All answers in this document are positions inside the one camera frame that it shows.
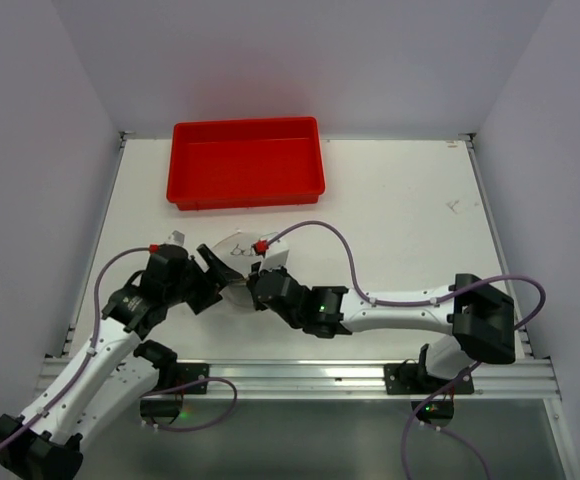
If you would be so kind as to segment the white mesh laundry bag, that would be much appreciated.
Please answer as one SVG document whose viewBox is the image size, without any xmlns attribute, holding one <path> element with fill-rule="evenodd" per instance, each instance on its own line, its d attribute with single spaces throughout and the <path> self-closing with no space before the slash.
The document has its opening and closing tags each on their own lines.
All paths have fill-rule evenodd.
<svg viewBox="0 0 580 480">
<path fill-rule="evenodd" d="M 252 244 L 267 234 L 257 232 L 237 231 L 216 243 L 211 250 L 230 268 L 244 275 L 245 281 L 240 285 L 232 285 L 221 292 L 224 299 L 232 305 L 232 309 L 240 314 L 254 312 L 252 297 L 247 289 L 246 280 L 255 271 L 255 257 Z"/>
</svg>

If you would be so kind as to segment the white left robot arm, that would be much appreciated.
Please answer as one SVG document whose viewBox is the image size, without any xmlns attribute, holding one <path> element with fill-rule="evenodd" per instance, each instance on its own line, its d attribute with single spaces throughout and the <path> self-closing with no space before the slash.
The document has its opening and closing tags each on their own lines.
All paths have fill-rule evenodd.
<svg viewBox="0 0 580 480">
<path fill-rule="evenodd" d="M 201 245 L 199 265 L 181 246 L 152 245 L 144 269 L 107 303 L 96 302 L 89 339 L 19 415 L 0 417 L 0 465 L 20 479 L 72 479 L 86 444 L 144 396 L 199 394 L 212 382 L 201 364 L 184 368 L 149 333 L 170 308 L 201 313 L 217 304 L 240 273 Z"/>
</svg>

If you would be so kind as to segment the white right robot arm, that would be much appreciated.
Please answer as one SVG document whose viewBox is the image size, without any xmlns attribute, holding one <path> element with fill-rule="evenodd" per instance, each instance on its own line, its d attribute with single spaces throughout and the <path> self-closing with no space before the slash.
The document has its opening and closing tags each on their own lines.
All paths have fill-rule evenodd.
<svg viewBox="0 0 580 480">
<path fill-rule="evenodd" d="M 375 330 L 421 330 L 440 339 L 421 347 L 415 364 L 396 378 L 438 392 L 472 364 L 509 365 L 516 359 L 514 302 L 471 274 L 421 292 L 385 299 L 345 286 L 308 287 L 279 267 L 253 274 L 247 288 L 257 310 L 270 310 L 291 328 L 322 339 Z"/>
</svg>

